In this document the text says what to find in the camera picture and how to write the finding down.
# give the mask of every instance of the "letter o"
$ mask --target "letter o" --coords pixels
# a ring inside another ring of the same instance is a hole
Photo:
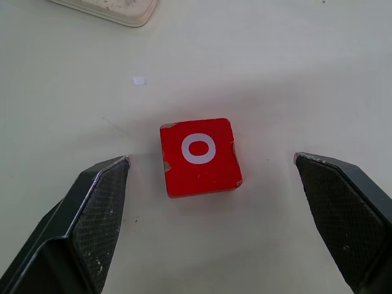
[[[189,146],[193,142],[204,142],[208,145],[208,151],[204,155],[193,155],[189,151]],[[214,157],[216,153],[216,148],[215,148],[215,142],[214,140],[206,134],[202,133],[196,133],[196,134],[191,134],[187,136],[182,145],[181,145],[181,151],[183,152],[184,158],[192,163],[192,164],[206,164],[207,162],[210,162]]]

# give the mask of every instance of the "textured grip pad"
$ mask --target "textured grip pad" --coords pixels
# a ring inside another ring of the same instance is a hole
[[[305,157],[296,166],[317,230],[356,292],[382,251],[385,225],[335,168]]]
[[[72,232],[72,243],[96,293],[105,285],[123,216],[129,164],[103,171]]]

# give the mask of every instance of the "red block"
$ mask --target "red block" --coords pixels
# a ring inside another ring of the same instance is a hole
[[[169,197],[233,190],[242,184],[227,119],[165,124],[160,140]]]

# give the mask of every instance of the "white table surface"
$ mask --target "white table surface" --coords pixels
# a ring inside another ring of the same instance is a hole
[[[392,195],[391,11],[160,0],[132,29],[0,0],[0,274],[79,172],[132,154],[104,293],[351,293],[292,158],[357,164]],[[216,117],[232,122],[244,184],[169,199],[160,125]]]

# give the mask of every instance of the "small white paper scrap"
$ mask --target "small white paper scrap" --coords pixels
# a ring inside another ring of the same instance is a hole
[[[134,77],[134,85],[135,86],[143,86],[146,84],[144,77]]]

